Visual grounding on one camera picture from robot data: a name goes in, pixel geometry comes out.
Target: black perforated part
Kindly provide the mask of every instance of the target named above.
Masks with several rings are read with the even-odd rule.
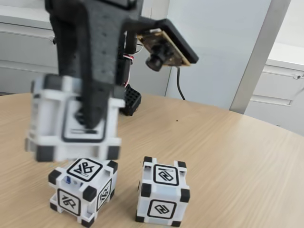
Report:
[[[137,110],[141,101],[142,95],[128,85],[125,92],[125,108],[122,108],[120,111],[125,115],[132,116]]]

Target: black symbol marker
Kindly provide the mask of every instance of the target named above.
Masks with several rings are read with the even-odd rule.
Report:
[[[174,178],[168,173],[173,172],[173,170],[159,169],[162,170],[158,175],[164,179],[164,181],[171,181]]]
[[[157,205],[156,207],[154,207],[158,213],[160,213],[161,215],[163,214],[167,214],[169,212],[169,209],[165,206],[165,205]]]
[[[66,205],[66,206],[70,205],[73,209],[74,209],[74,206],[76,206],[74,200],[70,199],[67,196],[63,196],[62,201],[63,201],[64,205]]]
[[[97,134],[98,132],[90,129],[71,129],[71,134]]]
[[[106,197],[108,196],[109,194],[109,186],[103,191],[102,194],[100,194],[100,201],[104,201],[106,199]]]
[[[93,171],[93,167],[94,167],[94,166],[88,167],[88,165],[89,164],[87,162],[84,162],[84,163],[78,165],[78,169],[75,169],[74,171],[85,177],[88,177],[89,175],[87,175],[87,173],[91,173]]]

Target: cube face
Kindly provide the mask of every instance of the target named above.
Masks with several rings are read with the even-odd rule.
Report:
[[[78,159],[66,172],[82,181],[90,182],[102,168],[102,164],[91,159]]]
[[[96,210],[99,209],[104,205],[106,200],[110,197],[111,194],[111,186],[112,186],[112,179],[110,179],[107,184],[101,189],[97,197],[97,206]]]
[[[48,177],[56,189],[51,208],[77,217],[81,224],[92,224],[97,213],[115,191],[117,163],[96,159],[78,159],[66,168],[56,168]]]
[[[118,159],[117,122],[124,97],[109,98],[105,117],[96,128],[86,129],[80,91],[78,78],[46,75],[35,80],[26,151],[33,152],[38,162]]]
[[[172,219],[176,210],[175,202],[152,199],[148,209],[148,217],[158,219]]]
[[[80,198],[62,189],[57,190],[57,198],[58,198],[58,206],[74,214],[75,216],[80,216],[81,213]]]
[[[190,199],[184,162],[174,166],[157,164],[156,158],[145,158],[136,221],[179,226]]]
[[[179,186],[178,169],[174,166],[154,165],[153,180],[157,184]]]
[[[68,143],[101,143],[105,139],[106,121],[101,120],[95,129],[83,126],[79,97],[71,97],[66,102],[63,120],[62,140]]]

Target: white wall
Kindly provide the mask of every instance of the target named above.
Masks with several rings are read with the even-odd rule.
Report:
[[[187,100],[229,109],[271,0],[171,0],[168,18],[200,57],[181,70]],[[180,98],[176,69],[167,96]]]
[[[276,42],[304,48],[304,0],[291,0]]]

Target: camera lens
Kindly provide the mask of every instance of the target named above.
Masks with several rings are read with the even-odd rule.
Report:
[[[156,56],[156,55],[151,55],[147,61],[146,61],[147,66],[154,71],[160,71],[161,67],[163,65],[162,60]]]

